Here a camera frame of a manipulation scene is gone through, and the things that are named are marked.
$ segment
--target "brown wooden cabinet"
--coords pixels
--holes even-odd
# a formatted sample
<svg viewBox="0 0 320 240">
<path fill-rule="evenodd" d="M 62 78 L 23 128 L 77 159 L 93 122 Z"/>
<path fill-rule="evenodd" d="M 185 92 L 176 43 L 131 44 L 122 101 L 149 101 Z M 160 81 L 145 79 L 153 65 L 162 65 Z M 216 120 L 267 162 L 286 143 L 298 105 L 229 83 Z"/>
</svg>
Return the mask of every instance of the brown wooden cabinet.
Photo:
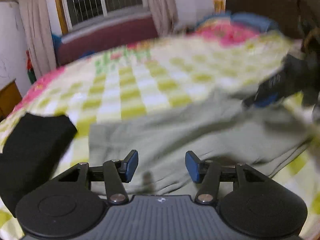
<svg viewBox="0 0 320 240">
<path fill-rule="evenodd" d="M 0 90 L 0 121 L 6 118 L 13 108 L 22 100 L 15 80 Z"/>
</svg>

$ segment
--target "headboard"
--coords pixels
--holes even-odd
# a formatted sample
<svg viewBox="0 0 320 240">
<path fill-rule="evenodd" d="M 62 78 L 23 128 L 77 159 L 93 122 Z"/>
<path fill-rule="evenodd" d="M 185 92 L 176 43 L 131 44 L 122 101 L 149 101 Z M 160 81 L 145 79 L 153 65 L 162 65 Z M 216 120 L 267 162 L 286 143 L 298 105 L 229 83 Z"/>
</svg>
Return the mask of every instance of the headboard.
<svg viewBox="0 0 320 240">
<path fill-rule="evenodd" d="M 320 0 L 303 0 L 320 23 Z M 281 31 L 291 38 L 302 38 L 298 31 L 297 0 L 226 0 L 226 10 L 232 13 L 252 12 L 275 20 Z M 302 13 L 308 9 L 301 7 Z"/>
</svg>

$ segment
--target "curtain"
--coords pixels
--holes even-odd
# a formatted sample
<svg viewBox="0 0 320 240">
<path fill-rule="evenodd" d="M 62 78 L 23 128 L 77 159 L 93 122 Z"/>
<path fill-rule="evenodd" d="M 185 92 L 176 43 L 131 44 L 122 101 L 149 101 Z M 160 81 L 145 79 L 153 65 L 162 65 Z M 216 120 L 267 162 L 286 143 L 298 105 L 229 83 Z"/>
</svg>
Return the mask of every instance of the curtain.
<svg viewBox="0 0 320 240">
<path fill-rule="evenodd" d="M 178 20 L 175 0 L 147 0 L 147 2 L 159 36 L 170 34 L 174 23 Z"/>
<path fill-rule="evenodd" d="M 36 78 L 56 69 L 46 0 L 19 0 L 20 14 Z"/>
</svg>

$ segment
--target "black folded cloth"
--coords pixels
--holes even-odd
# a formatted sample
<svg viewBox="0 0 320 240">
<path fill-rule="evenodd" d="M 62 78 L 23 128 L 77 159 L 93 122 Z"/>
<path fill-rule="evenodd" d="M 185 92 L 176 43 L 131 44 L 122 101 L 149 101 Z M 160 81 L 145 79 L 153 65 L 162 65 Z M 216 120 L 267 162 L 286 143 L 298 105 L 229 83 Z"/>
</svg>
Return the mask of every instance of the black folded cloth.
<svg viewBox="0 0 320 240">
<path fill-rule="evenodd" d="M 14 217 L 19 200 L 50 179 L 76 133 L 65 115 L 19 120 L 0 154 L 0 197 Z"/>
</svg>

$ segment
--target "maroon bed panel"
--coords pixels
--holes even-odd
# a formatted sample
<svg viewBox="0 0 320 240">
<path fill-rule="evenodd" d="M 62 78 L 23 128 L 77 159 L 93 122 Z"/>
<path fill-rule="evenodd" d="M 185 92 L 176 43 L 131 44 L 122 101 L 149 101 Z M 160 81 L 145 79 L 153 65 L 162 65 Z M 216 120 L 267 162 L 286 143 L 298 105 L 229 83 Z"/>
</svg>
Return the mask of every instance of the maroon bed panel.
<svg viewBox="0 0 320 240">
<path fill-rule="evenodd" d="M 157 37 L 158 33 L 151 16 L 129 20 L 96 30 L 67 44 L 62 43 L 58 50 L 58 62 L 60 65 L 65 65 L 79 59 L 88 52 L 99 52 Z"/>
</svg>

